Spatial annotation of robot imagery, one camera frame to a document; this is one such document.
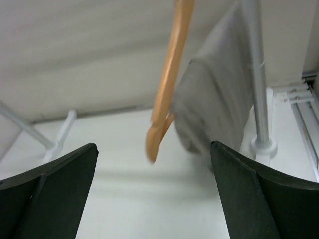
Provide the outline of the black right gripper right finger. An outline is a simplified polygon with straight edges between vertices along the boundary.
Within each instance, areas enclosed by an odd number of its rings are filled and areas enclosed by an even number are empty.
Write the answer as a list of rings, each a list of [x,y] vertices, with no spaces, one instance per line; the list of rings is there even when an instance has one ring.
[[[319,185],[211,144],[213,172],[232,239],[317,239]]]

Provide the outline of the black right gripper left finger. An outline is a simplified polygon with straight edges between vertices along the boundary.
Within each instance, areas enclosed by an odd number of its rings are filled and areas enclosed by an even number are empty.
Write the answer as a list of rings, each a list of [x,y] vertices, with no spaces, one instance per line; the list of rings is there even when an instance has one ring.
[[[2,239],[74,239],[95,174],[89,143],[0,182]]]

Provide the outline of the grey trousers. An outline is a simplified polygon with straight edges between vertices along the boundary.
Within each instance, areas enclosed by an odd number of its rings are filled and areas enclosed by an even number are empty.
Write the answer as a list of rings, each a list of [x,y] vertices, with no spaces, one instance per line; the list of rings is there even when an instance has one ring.
[[[236,1],[190,61],[170,111],[183,147],[207,156],[213,141],[240,149],[252,105],[250,46]]]

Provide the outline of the wooden clothes hanger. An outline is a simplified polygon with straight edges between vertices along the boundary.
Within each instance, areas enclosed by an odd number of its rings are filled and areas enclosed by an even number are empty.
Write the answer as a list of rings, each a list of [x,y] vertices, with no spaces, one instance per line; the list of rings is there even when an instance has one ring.
[[[175,119],[175,115],[169,110],[194,6],[194,0],[175,2],[168,51],[151,115],[151,126],[146,135],[145,150],[151,163],[155,163],[161,141]]]

